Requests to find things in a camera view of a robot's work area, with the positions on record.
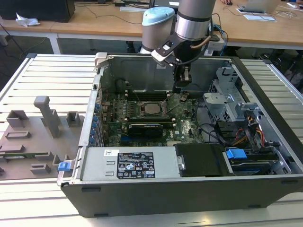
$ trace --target metal bracket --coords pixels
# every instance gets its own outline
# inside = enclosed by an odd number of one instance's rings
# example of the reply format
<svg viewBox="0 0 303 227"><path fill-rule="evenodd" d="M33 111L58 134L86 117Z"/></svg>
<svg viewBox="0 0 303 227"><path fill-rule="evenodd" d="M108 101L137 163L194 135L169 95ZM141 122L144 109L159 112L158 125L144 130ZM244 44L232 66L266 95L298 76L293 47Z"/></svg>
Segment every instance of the metal bracket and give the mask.
<svg viewBox="0 0 303 227"><path fill-rule="evenodd" d="M221 115L226 111L225 104L234 102L229 94L205 93L203 99L211 115Z"/></svg>
<svg viewBox="0 0 303 227"><path fill-rule="evenodd" d="M95 56L95 66L97 68L101 68L102 66L106 65L108 62L108 55L105 52L99 52Z"/></svg>
<svg viewBox="0 0 303 227"><path fill-rule="evenodd" d="M245 111L254 111L256 109L259 109L259 107L256 103L238 103L235 106L237 118L244 118Z"/></svg>

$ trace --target desk leg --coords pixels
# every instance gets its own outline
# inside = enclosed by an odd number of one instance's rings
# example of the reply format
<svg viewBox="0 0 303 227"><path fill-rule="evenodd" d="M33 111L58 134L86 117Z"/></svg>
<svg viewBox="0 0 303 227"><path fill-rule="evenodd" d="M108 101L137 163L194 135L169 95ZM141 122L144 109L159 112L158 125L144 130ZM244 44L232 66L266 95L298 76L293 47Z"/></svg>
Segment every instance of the desk leg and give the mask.
<svg viewBox="0 0 303 227"><path fill-rule="evenodd" d="M89 39L89 48L90 48L91 51L95 50L94 40L93 39Z"/></svg>
<svg viewBox="0 0 303 227"><path fill-rule="evenodd" d="M254 48L254 50L252 51L252 54L251 54L251 56L253 57L253 58L259 58L259 48Z"/></svg>
<svg viewBox="0 0 303 227"><path fill-rule="evenodd" d="M58 43L58 36L57 34L52 34L48 37L51 41L52 49L54 54L61 54L61 49Z"/></svg>
<svg viewBox="0 0 303 227"><path fill-rule="evenodd" d="M0 43L2 46L7 46L8 42L5 39L6 35L0 35Z"/></svg>

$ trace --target power supply label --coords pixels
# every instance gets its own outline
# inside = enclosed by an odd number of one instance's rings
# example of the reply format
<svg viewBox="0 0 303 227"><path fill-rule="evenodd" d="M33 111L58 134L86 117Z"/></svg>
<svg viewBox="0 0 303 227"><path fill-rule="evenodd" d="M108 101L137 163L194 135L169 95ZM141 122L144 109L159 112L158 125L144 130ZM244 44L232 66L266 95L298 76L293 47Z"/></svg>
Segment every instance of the power supply label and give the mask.
<svg viewBox="0 0 303 227"><path fill-rule="evenodd" d="M119 179L155 178L153 153L118 153Z"/></svg>

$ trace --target aluminum extrusion table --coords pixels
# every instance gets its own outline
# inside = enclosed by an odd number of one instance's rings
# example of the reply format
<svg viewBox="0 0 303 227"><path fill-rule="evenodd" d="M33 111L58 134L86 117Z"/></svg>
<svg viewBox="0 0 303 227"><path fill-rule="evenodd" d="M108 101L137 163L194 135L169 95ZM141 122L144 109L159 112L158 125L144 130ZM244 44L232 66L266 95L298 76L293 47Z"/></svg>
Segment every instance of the aluminum extrusion table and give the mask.
<svg viewBox="0 0 303 227"><path fill-rule="evenodd" d="M243 60L266 95L303 141L303 97L274 66ZM35 96L50 96L50 107L59 115L79 111L85 116L93 81L93 55L38 54L26 58L0 92L0 132L8 125L12 109L28 116L40 115ZM247 88L247 96L253 101ZM303 224L303 193L292 193L266 209L223 210L181 214L83 218L65 197L56 179L0 181L0 226L258 226L296 227Z"/></svg>

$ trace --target gray block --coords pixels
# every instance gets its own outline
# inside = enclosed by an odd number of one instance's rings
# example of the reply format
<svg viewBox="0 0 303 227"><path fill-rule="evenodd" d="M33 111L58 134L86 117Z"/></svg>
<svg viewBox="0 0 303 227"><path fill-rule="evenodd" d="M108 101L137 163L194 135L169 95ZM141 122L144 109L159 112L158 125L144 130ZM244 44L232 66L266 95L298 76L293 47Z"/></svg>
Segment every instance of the gray block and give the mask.
<svg viewBox="0 0 303 227"><path fill-rule="evenodd" d="M80 116L78 112L68 112L66 115L68 127L80 127Z"/></svg>
<svg viewBox="0 0 303 227"><path fill-rule="evenodd" d="M59 171L58 166L59 166L60 162L61 162L61 160L59 159L59 156L55 155L53 158L53 166L56 167L57 172Z"/></svg>
<svg viewBox="0 0 303 227"><path fill-rule="evenodd" d="M61 160L59 159L59 156L55 155L53 158L53 166L55 166L55 165L58 166L60 162L61 162Z"/></svg>
<svg viewBox="0 0 303 227"><path fill-rule="evenodd" d="M35 158L38 161L53 160L53 154L51 152L48 152L47 155L35 155Z"/></svg>
<svg viewBox="0 0 303 227"><path fill-rule="evenodd" d="M68 157L68 155L65 155L64 160L70 160L70 157Z"/></svg>
<svg viewBox="0 0 303 227"><path fill-rule="evenodd" d="M13 140L13 139L26 139L30 138L30 133L29 131L15 131L15 132L6 132L4 136L8 140Z"/></svg>
<svg viewBox="0 0 303 227"><path fill-rule="evenodd" d="M22 121L27 120L28 117L23 110L12 110L10 111L6 120L12 128L24 127Z"/></svg>
<svg viewBox="0 0 303 227"><path fill-rule="evenodd" d="M32 171L33 174L49 174L51 172L51 169L47 163L31 164L30 171Z"/></svg>
<svg viewBox="0 0 303 227"><path fill-rule="evenodd" d="M7 163L8 160L6 158L4 158L4 156L0 156L0 163Z"/></svg>
<svg viewBox="0 0 303 227"><path fill-rule="evenodd" d="M1 146L0 152L4 153L16 153L16 152L24 152L25 147L21 145L15 145L15 146Z"/></svg>
<svg viewBox="0 0 303 227"><path fill-rule="evenodd" d="M52 111L53 119L55 120L55 122L57 123L57 125L59 125L59 123L60 123L60 118L59 118L59 116L58 116L57 111L56 111L56 110L51 110L51 111ZM41 121L42 121L43 125L44 125L45 127L47 127L44 118L41 118Z"/></svg>
<svg viewBox="0 0 303 227"><path fill-rule="evenodd" d="M53 112L49 107L49 97L48 96L37 96L34 101L34 106L39 108L43 119L44 124L47 125L53 138L59 137L59 128L58 128L58 119L53 116Z"/></svg>

